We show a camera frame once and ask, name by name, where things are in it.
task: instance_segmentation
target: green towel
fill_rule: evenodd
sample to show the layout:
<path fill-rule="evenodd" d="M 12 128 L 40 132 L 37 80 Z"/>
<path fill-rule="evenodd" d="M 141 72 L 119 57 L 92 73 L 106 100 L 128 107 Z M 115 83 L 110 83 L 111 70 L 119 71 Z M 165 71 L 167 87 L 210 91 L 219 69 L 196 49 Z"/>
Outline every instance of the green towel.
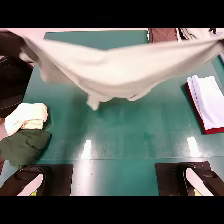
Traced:
<path fill-rule="evenodd" d="M 20 130 L 0 141 L 0 157 L 16 167 L 35 162 L 47 145 L 51 134 L 39 129 Z"/>

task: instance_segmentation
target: red fabric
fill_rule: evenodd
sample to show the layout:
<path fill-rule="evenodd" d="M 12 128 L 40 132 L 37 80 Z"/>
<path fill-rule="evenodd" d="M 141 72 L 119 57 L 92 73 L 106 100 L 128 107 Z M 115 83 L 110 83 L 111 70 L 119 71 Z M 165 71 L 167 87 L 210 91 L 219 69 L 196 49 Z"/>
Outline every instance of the red fabric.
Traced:
<path fill-rule="evenodd" d="M 218 133 L 218 132 L 224 132 L 224 127 L 222 127 L 222 128 L 212 128 L 212 129 L 205 130 L 205 126 L 204 126 L 203 120 L 202 120 L 200 114 L 198 113 L 198 110 L 197 110 L 197 108 L 196 108 L 196 106 L 194 104 L 194 100 L 193 100 L 193 98 L 191 96 L 191 92 L 190 92 L 190 88 L 188 86 L 188 83 L 186 83 L 186 90 L 187 90 L 187 94 L 188 94 L 188 96 L 190 98 L 191 104 L 192 104 L 192 106 L 194 108 L 194 111 L 195 111 L 195 113 L 196 113 L 196 115 L 198 117 L 198 120 L 199 120 L 199 123 L 201 125 L 201 128 L 202 128 L 203 132 L 205 134 L 215 134 L 215 133 Z"/>

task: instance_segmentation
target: table surface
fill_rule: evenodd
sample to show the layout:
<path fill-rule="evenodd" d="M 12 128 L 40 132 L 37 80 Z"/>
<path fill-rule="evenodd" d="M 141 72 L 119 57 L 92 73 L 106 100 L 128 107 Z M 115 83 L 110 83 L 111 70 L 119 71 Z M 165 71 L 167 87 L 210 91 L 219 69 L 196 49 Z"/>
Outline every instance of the table surface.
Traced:
<path fill-rule="evenodd" d="M 47 33 L 46 39 L 110 49 L 147 43 L 146 31 Z M 142 99 L 113 99 L 97 111 L 75 85 L 45 83 L 34 68 L 24 101 L 48 106 L 51 142 L 39 164 L 74 164 L 72 195 L 158 195 L 156 162 L 209 161 L 224 179 L 224 133 L 204 135 L 183 85 L 192 75 L 215 76 L 217 57 L 194 73 L 157 85 Z"/>

